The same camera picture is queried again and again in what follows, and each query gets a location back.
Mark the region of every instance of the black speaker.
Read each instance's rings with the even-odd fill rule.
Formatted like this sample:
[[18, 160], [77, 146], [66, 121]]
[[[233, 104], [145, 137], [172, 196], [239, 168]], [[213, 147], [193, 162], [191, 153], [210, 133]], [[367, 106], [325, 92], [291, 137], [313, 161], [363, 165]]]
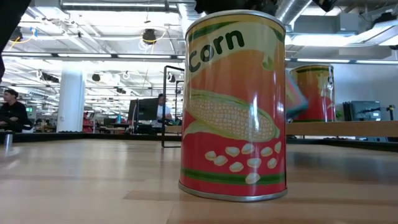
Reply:
[[99, 81], [101, 80], [101, 77], [100, 77], [100, 75], [98, 75], [98, 74], [94, 74], [94, 75], [92, 76], [92, 79], [93, 79], [94, 82], [99, 82]]
[[329, 12], [335, 6], [337, 0], [312, 0], [325, 12]]
[[142, 34], [142, 40], [147, 45], [156, 44], [156, 35], [154, 29], [146, 29]]

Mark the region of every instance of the man sitting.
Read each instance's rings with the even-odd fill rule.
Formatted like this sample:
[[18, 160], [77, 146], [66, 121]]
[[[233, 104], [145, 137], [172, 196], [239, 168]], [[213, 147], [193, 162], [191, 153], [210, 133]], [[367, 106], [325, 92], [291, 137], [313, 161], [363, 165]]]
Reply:
[[22, 132], [32, 129], [26, 113], [26, 107], [17, 101], [18, 92], [15, 90], [4, 90], [5, 103], [0, 108], [0, 126], [4, 129]]

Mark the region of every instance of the ceiling light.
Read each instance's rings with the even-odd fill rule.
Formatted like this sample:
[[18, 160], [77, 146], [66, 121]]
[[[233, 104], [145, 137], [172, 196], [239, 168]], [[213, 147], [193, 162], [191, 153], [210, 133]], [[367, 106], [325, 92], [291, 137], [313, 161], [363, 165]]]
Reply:
[[94, 57], [94, 58], [101, 58], [101, 57], [112, 57], [110, 54], [58, 54], [59, 57]]
[[357, 60], [356, 63], [363, 64], [378, 64], [378, 65], [398, 65], [397, 61], [388, 61], [388, 60]]
[[349, 39], [342, 35], [296, 35], [293, 45], [315, 46], [315, 47], [341, 47], [347, 45]]
[[386, 40], [385, 42], [381, 43], [380, 45], [383, 45], [383, 46], [395, 46], [395, 45], [398, 45], [398, 35]]
[[298, 58], [298, 62], [323, 62], [323, 63], [348, 63], [349, 60], [342, 59], [317, 59], [317, 58]]
[[[137, 3], [111, 3], [111, 2], [64, 2], [63, 6], [104, 6], [104, 7], [148, 7], [146, 4], [137, 4]], [[153, 4], [153, 7], [165, 7], [164, 4]]]
[[289, 35], [285, 36], [285, 45], [292, 44], [292, 38]]
[[169, 55], [118, 55], [119, 58], [170, 59]]
[[5, 57], [51, 57], [52, 54], [50, 53], [27, 53], [27, 52], [3, 52], [1, 54]]

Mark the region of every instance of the computer monitor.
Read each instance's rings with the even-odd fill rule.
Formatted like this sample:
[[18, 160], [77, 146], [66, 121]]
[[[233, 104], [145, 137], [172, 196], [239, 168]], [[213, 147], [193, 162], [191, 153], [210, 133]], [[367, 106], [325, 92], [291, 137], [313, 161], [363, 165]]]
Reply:
[[378, 101], [352, 101], [353, 121], [380, 121], [381, 108]]
[[129, 107], [129, 116], [127, 117], [128, 121], [132, 121], [133, 120], [132, 116], [134, 115], [134, 110], [137, 111], [136, 106], [137, 106], [137, 100], [131, 100], [130, 101], [130, 107]]
[[130, 109], [128, 120], [137, 119], [139, 121], [153, 121], [157, 120], [157, 107], [159, 104], [158, 98], [149, 98], [143, 100], [130, 101]]
[[114, 118], [104, 118], [104, 126], [111, 125], [115, 122], [116, 119]]

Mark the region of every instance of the wooden table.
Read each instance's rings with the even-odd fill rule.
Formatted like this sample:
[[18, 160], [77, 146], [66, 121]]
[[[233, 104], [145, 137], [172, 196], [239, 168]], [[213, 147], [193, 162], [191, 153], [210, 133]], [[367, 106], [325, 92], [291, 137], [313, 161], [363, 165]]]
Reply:
[[124, 131], [126, 128], [106, 128], [106, 130], [110, 131], [111, 134], [115, 134], [116, 131]]
[[398, 154], [393, 152], [289, 145], [287, 196], [230, 203], [180, 191], [180, 149], [162, 149], [157, 141], [14, 146], [21, 159], [0, 164], [4, 224], [398, 223]]
[[[167, 126], [166, 132], [181, 133], [181, 126]], [[398, 137], [398, 121], [352, 121], [286, 124], [286, 134], [302, 136]]]

